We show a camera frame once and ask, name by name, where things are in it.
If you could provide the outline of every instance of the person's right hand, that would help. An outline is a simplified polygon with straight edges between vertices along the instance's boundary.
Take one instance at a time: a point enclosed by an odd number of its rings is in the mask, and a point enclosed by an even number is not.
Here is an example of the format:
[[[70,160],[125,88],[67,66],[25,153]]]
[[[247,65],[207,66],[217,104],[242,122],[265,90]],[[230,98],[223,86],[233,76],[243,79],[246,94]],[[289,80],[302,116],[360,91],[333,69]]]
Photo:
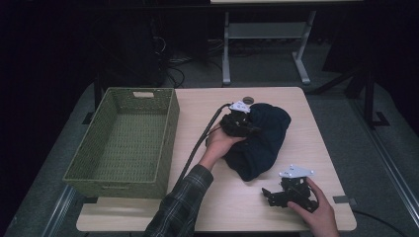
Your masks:
[[[339,236],[333,207],[323,191],[312,180],[307,178],[307,182],[317,198],[318,208],[313,213],[310,213],[292,201],[288,202],[288,207],[302,217],[315,237]]]

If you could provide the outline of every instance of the basket handle hole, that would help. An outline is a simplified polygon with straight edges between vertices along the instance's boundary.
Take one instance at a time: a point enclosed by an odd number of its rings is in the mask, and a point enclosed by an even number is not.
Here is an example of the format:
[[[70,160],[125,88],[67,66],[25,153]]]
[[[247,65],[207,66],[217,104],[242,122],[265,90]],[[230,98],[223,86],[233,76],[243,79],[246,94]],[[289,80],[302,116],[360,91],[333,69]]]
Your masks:
[[[129,187],[123,186],[102,186],[103,190],[128,190]]]
[[[154,98],[154,94],[152,92],[132,92],[132,94],[136,98]]]

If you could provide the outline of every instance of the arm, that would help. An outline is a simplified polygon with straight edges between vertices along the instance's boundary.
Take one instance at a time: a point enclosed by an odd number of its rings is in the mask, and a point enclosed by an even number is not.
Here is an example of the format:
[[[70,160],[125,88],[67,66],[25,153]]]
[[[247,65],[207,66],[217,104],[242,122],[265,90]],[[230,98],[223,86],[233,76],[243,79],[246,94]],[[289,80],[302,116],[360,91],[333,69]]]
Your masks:
[[[213,181],[212,167],[240,137],[226,135],[219,124],[210,132],[207,150],[176,190],[161,201],[143,236],[193,236],[201,202]]]

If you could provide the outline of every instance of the hand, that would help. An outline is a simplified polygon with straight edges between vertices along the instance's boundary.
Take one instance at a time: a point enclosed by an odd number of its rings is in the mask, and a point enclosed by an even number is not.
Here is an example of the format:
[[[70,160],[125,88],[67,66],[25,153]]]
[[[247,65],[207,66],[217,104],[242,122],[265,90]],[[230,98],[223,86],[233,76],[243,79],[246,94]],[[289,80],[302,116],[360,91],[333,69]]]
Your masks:
[[[288,207],[302,217],[315,237],[339,236],[333,207],[323,191],[312,180],[307,178],[307,182],[317,198],[318,208],[313,213],[310,213],[292,201],[288,202]]]
[[[207,150],[201,159],[200,164],[211,170],[215,162],[223,157],[234,143],[244,139],[246,138],[233,137],[225,134],[218,123],[209,131]]]

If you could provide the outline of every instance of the plaid sleeve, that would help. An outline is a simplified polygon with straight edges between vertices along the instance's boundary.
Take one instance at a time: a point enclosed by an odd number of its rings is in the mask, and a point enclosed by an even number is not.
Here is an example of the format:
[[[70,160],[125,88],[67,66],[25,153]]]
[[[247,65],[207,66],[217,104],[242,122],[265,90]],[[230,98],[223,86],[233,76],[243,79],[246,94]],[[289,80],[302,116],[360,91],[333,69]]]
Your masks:
[[[193,236],[201,202],[212,181],[205,167],[192,168],[180,186],[161,201],[143,236]]]

